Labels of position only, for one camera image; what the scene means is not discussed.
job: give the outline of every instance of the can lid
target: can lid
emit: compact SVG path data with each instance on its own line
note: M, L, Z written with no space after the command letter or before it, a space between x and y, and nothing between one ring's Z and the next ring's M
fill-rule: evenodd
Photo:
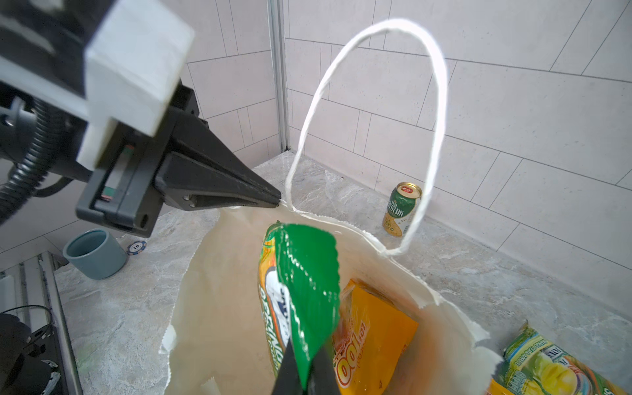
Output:
M413 183L399 183L396 189L400 195L410 199L416 199L422 195L422 189Z

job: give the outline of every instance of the white paper bag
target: white paper bag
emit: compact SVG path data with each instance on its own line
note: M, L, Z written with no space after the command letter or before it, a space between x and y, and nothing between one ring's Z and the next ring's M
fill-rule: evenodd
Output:
M291 178L324 87L342 59L367 37L386 30L412 34L426 44L439 84L439 111L425 190L402 245L386 250L370 233L333 218L297 211ZM336 238L340 285L359 278L419 323L399 359L386 394L482 395L501 357L476 343L489 334L458 307L399 265L393 256L412 241L432 194L445 132L445 62L431 36L408 21L378 23L354 37L325 73L308 112L286 180L288 202L276 209L222 209L183 277L163 346L169 352L166 394L269 394L274 384L257 293L257 268L267 228L276 221L307 224Z

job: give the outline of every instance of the blue ceramic cup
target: blue ceramic cup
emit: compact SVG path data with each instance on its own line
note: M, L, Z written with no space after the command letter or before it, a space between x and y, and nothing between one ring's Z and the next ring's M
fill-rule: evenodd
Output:
M93 229L70 240L64 258L91 279L101 280L116 273L127 261L127 254L104 229Z

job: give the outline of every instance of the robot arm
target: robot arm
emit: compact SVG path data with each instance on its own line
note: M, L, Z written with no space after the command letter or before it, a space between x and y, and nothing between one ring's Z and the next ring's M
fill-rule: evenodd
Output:
M16 164L0 190L0 223L70 179L87 182L80 219L139 236L151 235L163 202L279 204L281 192L198 118L193 90L179 82L193 36L160 2L41 3L0 8L0 157ZM48 171L65 179L36 190Z

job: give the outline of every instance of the orange snack package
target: orange snack package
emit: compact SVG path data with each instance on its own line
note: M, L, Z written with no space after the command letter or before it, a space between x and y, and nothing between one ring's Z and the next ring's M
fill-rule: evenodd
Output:
M489 383L487 395L513 395L508 389L498 384L494 379Z
M380 395L418 324L357 280L349 281L340 301L340 321L332 336L340 392Z

